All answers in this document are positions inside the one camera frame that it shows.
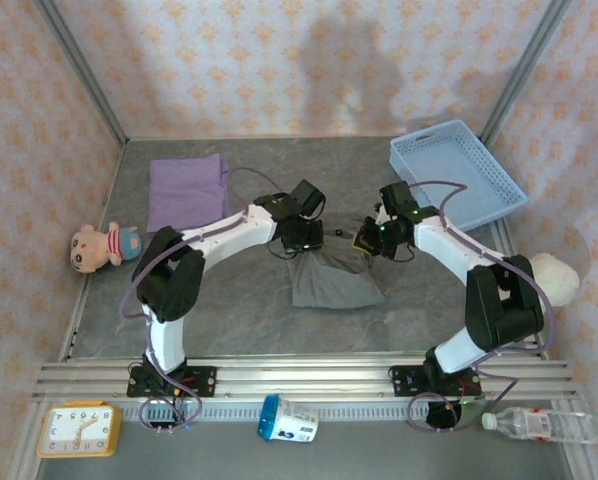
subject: water bottle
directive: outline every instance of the water bottle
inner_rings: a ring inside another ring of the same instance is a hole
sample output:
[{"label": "water bottle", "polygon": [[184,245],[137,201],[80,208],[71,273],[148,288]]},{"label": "water bottle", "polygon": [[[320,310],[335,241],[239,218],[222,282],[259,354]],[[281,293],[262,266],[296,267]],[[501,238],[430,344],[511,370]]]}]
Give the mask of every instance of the water bottle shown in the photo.
[{"label": "water bottle", "polygon": [[592,444],[598,438],[593,417],[586,413],[511,407],[496,415],[484,413],[481,423],[486,430],[520,440]]}]

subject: patterned wallpaper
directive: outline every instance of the patterned wallpaper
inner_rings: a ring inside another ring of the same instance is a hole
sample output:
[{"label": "patterned wallpaper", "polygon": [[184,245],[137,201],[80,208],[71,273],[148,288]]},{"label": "patterned wallpaper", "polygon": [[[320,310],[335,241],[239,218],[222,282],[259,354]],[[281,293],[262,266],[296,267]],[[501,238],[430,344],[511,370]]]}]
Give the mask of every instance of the patterned wallpaper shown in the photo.
[{"label": "patterned wallpaper", "polygon": [[480,130],[548,0],[58,0],[131,137]]},{"label": "patterned wallpaper", "polygon": [[117,157],[33,2],[0,2],[0,479],[72,312],[68,243],[97,221]]},{"label": "patterned wallpaper", "polygon": [[531,198],[512,217],[519,250],[553,252],[582,278],[554,353],[575,360],[598,408],[598,0],[573,2],[493,151]]}]

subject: black bracket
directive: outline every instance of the black bracket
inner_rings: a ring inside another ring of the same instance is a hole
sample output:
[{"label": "black bracket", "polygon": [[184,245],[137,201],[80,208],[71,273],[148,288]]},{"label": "black bracket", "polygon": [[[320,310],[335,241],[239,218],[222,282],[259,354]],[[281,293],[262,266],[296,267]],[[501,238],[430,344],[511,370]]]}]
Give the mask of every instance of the black bracket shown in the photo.
[{"label": "black bracket", "polygon": [[263,207],[277,222],[273,240],[281,239],[284,253],[296,255],[323,247],[321,220],[309,219],[326,197],[307,180],[302,180],[290,194],[265,195],[254,204]]},{"label": "black bracket", "polygon": [[383,205],[391,219],[377,225],[374,218],[366,217],[353,248],[368,255],[394,259],[399,245],[415,246],[415,225],[439,215],[439,210],[433,206],[420,207],[410,187],[403,181],[387,185],[379,193],[381,203],[375,205],[375,211],[378,212]]},{"label": "black bracket", "polygon": [[[132,275],[134,280],[155,258],[182,243],[181,233],[161,228],[154,236]],[[173,268],[169,262],[178,262]],[[188,313],[197,302],[206,260],[188,245],[164,258],[137,285],[137,298],[157,316],[160,323],[172,322]]]},{"label": "black bracket", "polygon": [[420,393],[433,392],[444,397],[478,397],[483,395],[477,373],[467,368],[443,381],[431,385],[423,365],[395,365],[388,375],[392,381],[395,397],[414,397]]},{"label": "black bracket", "polygon": [[[129,398],[137,397],[172,397],[175,388],[161,377],[148,361],[144,354],[142,364],[137,364],[129,369],[130,379],[126,395]],[[168,374],[173,380],[185,385],[200,397],[213,397],[217,384],[216,367],[197,367],[186,365],[185,362]],[[179,392],[179,396],[190,396],[188,393]]]},{"label": "black bracket", "polygon": [[[505,259],[533,277],[530,261],[515,255]],[[499,289],[510,292],[506,300]],[[466,279],[466,329],[480,349],[490,352],[543,330],[544,318],[537,292],[521,277],[495,264],[478,265]]]}]

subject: cup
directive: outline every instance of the cup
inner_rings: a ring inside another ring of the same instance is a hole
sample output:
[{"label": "cup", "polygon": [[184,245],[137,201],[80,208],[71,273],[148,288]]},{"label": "cup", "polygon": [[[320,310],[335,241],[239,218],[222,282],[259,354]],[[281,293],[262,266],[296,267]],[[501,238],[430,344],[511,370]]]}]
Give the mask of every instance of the cup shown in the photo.
[{"label": "cup", "polygon": [[289,402],[279,395],[268,395],[263,402],[257,434],[266,442],[312,442],[318,426],[317,410]]}]

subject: blue lid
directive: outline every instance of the blue lid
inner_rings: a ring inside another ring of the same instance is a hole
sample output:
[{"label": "blue lid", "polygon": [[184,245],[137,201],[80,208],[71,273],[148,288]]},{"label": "blue lid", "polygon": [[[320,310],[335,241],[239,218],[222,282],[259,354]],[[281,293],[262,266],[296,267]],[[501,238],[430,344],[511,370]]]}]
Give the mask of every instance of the blue lid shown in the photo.
[{"label": "blue lid", "polygon": [[272,436],[272,429],[275,426],[278,408],[279,395],[268,395],[263,402],[261,416],[259,417],[259,427],[257,427],[257,434],[266,442]]}]

